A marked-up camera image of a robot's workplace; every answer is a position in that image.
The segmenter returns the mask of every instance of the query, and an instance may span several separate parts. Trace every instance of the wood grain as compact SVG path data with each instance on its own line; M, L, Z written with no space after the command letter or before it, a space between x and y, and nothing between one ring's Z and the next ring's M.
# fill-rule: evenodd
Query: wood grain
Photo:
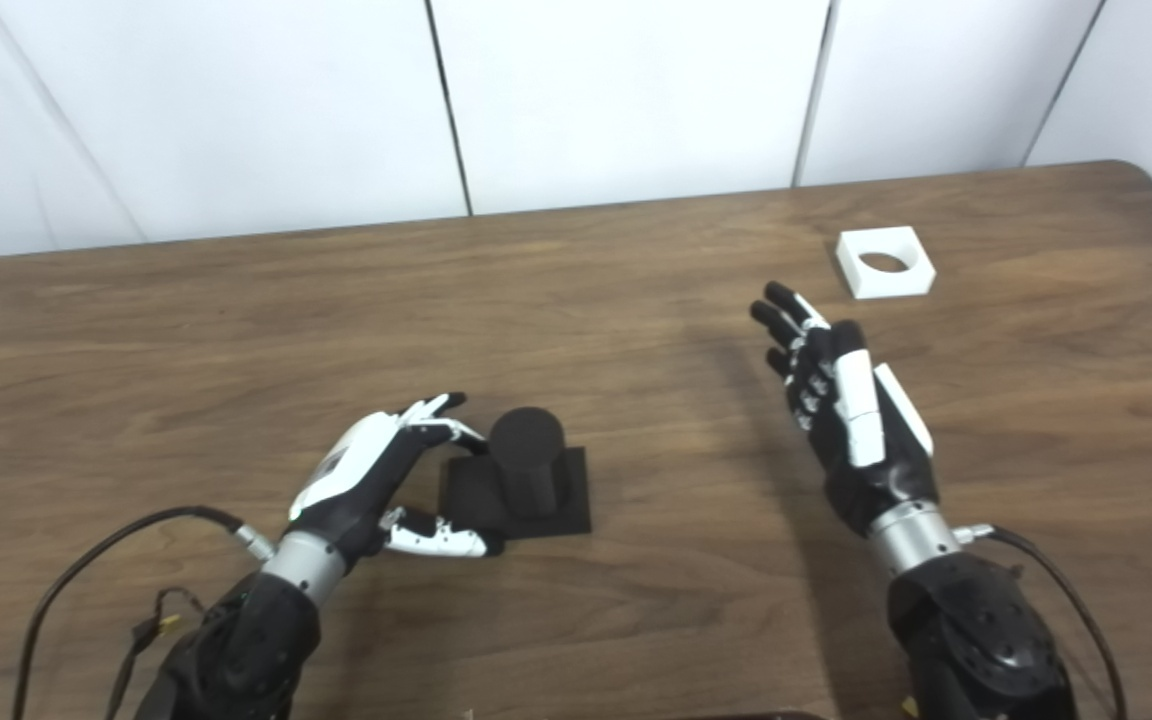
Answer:
M931 295L849 300L838 233L896 223ZM1152 720L1152 182L1115 162L0 259L0 717L28 612L97 538L183 502L275 532L349 423L444 389L482 427L553 410L589 448L594 533L362 564L298 719L896 717L882 578L746 318L772 278L864 323L947 515L1040 543ZM433 505L445 456L403 502ZM154 589L248 568L185 521L111 552L56 605L29 715L97 715ZM1024 588L1106 717L1073 612Z

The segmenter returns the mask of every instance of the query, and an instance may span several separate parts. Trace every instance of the black cable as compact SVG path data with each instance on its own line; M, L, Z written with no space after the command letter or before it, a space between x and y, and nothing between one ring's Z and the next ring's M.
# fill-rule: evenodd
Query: black cable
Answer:
M1087 609L1078 591L1075 591L1074 583L1064 576L1064 573L1056 567L1055 562L1052 562L1049 558L1038 550L1037 544L1029 541L1024 536L1014 533L1009 529L993 525L992 532L984 537L992 539L992 541L1010 544L1011 547L1024 552L1025 555L1033 558L1038 564L1041 564L1043 569L1047 570L1047 574L1056 581L1060 589L1064 591L1064 596L1069 597L1074 609L1078 612L1083 624L1087 627L1087 632L1092 635L1092 641L1096 642L1096 650L1101 652L1101 660L1105 661L1105 673L1111 676L1111 692L1114 694L1115 719L1128 720L1128 698L1126 698L1126 692L1123 691L1123 679L1119 675L1119 665L1114 660L1114 651L1111 650L1111 644L1105 639L1105 632L1101 632L1101 627L1092 617L1092 611Z
M217 510L215 507L207 507L205 505L188 505L183 507L170 507L168 510L152 511L152 514L146 515L145 518L136 520L132 523L116 530L115 533L111 535L108 538L103 539L97 543L91 550L83 553L83 556L74 561L69 568L65 569L65 573L60 574L56 582L47 588L47 592L41 593L40 600L38 600L38 606L33 609L33 615L29 619L29 626L26 632L24 632L24 646L20 649L20 666L17 668L17 687L15 687L15 700L12 704L12 720L22 720L24 717L24 705L26 705L26 697L29 694L29 669L33 664L33 650L36 644L38 644L38 632L41 630L41 620L47 615L47 611L51 604L56 600L56 596L60 591L63 591L65 585L70 583L70 579L77 577L84 568L100 555L104 555L106 550L114 547L131 533L138 532L161 523L165 520L173 518L202 518L211 520L212 523L217 523L225 529L229 530L229 533L236 533L240 528L243 526L243 521L236 518L236 516L230 515L228 511Z
M187 588L172 585L172 588L160 589L154 597L154 615L141 621L132 628L132 646L123 655L122 665L118 667L118 676L114 679L114 687L109 690L109 703L105 706L105 720L114 720L118 717L118 708L123 705L123 697L127 696L127 685L132 682L132 670L136 670L136 659L145 652L150 644L154 643L162 634L162 604L170 594L183 597L189 607L192 607L198 615L206 615L206 607L198 600L198 596L189 592Z

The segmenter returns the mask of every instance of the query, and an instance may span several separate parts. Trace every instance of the black square base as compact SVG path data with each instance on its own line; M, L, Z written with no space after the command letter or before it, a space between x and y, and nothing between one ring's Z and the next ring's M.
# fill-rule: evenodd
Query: black square base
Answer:
M562 462L567 464L567 502L547 518L511 515L490 455L453 457L447 462L438 493L438 514L461 528L495 530L507 539L588 535L591 525L585 448L568 447Z

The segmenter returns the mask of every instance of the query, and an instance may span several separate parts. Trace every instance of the fingertip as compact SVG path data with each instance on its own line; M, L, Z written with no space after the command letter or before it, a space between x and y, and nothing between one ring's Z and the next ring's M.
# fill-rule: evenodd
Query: fingertip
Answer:
M772 327L772 323L778 323L781 319L781 314L776 312L776 308L768 305L767 302L763 302L761 300L750 302L749 316L758 320L759 324L763 324L764 327Z
M465 404L468 395L463 392L449 392L447 393L447 402L444 402L444 410L450 410L453 407L461 407Z
M494 533L492 530L476 530L479 537L483 538L483 546L486 547L486 552L483 553L485 558L494 558L505 552L505 537L500 533Z
M795 293L776 281L767 282L763 287L763 297L771 302L771 304L787 311L795 310L797 304L799 304L795 300Z
M785 323L773 323L767 327L768 334L772 335L772 340L776 341L776 344L782 347L788 347L797 340L797 333L790 329Z
M772 370L776 370L776 374L781 378L790 377L790 356L781 353L774 347L770 347L767 355L764 356L767 364Z

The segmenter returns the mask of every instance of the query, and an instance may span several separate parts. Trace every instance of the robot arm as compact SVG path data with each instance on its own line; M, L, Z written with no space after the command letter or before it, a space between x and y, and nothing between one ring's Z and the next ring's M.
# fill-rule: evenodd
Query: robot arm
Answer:
M486 533L404 507L385 510L430 447L486 450L483 435L439 416L463 401L460 393L430 397L347 430L291 503L291 523L264 552L262 569L230 589L166 657L137 720L287 717L301 666L319 643L319 611L358 561L387 547L498 555L503 543Z
M919 715L1074 719L1047 626L1009 570L963 551L992 528L946 523L927 425L890 369L873 367L859 325L826 323L781 283L764 296L750 313L776 342L767 361L823 465L829 505L890 577L887 620Z

